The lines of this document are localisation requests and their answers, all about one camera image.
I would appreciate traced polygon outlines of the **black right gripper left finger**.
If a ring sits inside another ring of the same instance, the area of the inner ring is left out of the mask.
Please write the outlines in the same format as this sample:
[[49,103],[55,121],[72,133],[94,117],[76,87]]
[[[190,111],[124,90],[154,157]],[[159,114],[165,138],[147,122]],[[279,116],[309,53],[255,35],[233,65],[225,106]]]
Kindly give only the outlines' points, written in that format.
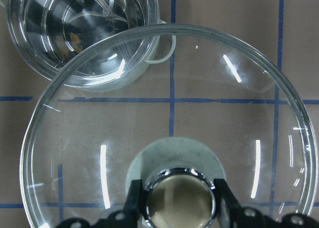
[[138,228],[143,217],[144,189],[142,180],[132,180],[124,204],[124,228]]

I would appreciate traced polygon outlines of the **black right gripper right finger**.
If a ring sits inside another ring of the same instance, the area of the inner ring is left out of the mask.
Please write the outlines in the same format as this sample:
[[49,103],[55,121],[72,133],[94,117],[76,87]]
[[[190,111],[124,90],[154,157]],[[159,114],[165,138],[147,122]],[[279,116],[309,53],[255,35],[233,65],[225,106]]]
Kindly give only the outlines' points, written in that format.
[[224,179],[214,179],[213,184],[216,202],[215,217],[221,228],[234,228],[241,206]]

